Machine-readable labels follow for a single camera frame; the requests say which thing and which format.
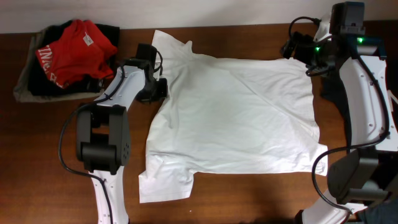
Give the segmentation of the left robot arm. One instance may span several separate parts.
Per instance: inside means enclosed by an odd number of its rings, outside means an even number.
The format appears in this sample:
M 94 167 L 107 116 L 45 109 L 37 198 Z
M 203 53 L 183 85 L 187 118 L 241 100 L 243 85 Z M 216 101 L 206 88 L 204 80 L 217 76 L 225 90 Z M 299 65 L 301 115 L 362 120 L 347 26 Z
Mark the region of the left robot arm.
M 139 44 L 124 60 L 114 80 L 92 105 L 77 113 L 76 157 L 93 183 L 98 223 L 129 223 L 124 203 L 123 172 L 131 154 L 128 110 L 134 100 L 152 103 L 167 97 L 160 52 Z

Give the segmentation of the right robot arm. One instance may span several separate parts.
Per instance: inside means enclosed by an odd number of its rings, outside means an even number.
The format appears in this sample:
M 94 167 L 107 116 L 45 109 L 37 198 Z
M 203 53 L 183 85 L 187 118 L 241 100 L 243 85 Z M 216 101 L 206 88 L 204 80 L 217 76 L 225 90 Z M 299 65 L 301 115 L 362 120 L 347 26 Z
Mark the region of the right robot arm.
M 307 75 L 336 80 L 349 116 L 345 156 L 327 173 L 326 191 L 298 212 L 296 223 L 344 223 L 366 208 L 397 197 L 397 125 L 389 104 L 384 43 L 359 34 L 330 34 L 315 39 L 290 34 L 285 58 L 307 66 Z

